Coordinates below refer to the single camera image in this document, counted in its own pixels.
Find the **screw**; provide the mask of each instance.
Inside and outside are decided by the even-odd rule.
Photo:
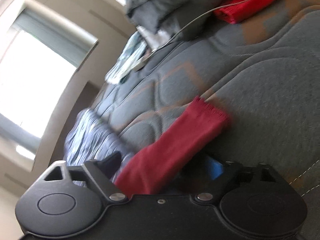
[[[202,201],[209,201],[212,200],[213,196],[210,193],[200,193],[197,196],[197,199],[202,200]]]
[[[164,199],[158,199],[158,203],[159,203],[159,204],[164,204],[164,203],[165,203],[165,200],[164,200]]]
[[[122,193],[113,193],[109,196],[112,201],[121,201],[126,198],[125,194]]]

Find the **window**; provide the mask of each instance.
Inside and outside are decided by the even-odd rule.
[[[24,9],[0,51],[0,136],[34,159],[51,114],[93,44]]]

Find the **bright window pane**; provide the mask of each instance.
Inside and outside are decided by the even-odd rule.
[[[25,31],[0,60],[0,113],[41,138],[76,67]]]

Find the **gray mattress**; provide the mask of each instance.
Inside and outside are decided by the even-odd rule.
[[[203,151],[267,163],[303,195],[302,234],[320,239],[320,0],[276,0],[237,25],[211,19],[200,37],[173,43],[93,108],[135,152],[153,143],[196,96],[215,93],[233,125]]]

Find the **white cable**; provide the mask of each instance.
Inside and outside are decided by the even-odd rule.
[[[193,19],[191,22],[189,22],[187,25],[185,25],[183,28],[181,28],[170,40],[167,41],[166,44],[162,45],[161,47],[159,47],[158,49],[156,49],[155,51],[153,51],[147,58],[145,58],[144,60],[139,60],[137,62],[137,64],[135,65],[135,67],[133,68],[135,71],[141,69],[142,67],[145,66],[145,64],[148,62],[148,60],[152,57],[153,54],[155,54],[157,51],[159,51],[160,49],[163,49],[165,46],[167,46],[175,37],[177,37],[177,35],[179,33],[181,33],[185,28],[187,28],[188,26],[190,26],[192,23],[194,23],[196,20],[200,19],[201,17],[207,15],[208,13],[211,13],[217,9],[221,9],[221,8],[225,8],[225,7],[229,7],[229,6],[233,6],[233,5],[238,5],[240,3],[244,3],[244,2],[247,2],[249,0],[244,0],[244,1],[241,1],[241,2],[236,2],[236,3],[231,3],[231,4],[226,4],[226,5],[221,5],[221,6],[218,6],[216,8],[213,8],[203,14],[201,14],[200,16],[198,16],[197,18]]]

